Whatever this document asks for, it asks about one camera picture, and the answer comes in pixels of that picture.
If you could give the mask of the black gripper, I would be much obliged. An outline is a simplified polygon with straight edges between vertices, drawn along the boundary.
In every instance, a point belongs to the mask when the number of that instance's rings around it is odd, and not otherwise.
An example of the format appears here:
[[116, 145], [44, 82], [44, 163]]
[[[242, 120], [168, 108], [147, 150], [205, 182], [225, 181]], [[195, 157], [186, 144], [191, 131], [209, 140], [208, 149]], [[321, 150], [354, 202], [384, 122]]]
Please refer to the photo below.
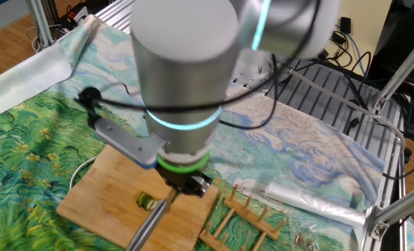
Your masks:
[[180, 174], [169, 171], [161, 165], [156, 167], [156, 171], [163, 178], [164, 182], [171, 187], [166, 199], [177, 198], [178, 191], [182, 195], [193, 195], [202, 198], [213, 182], [210, 177], [200, 171]]

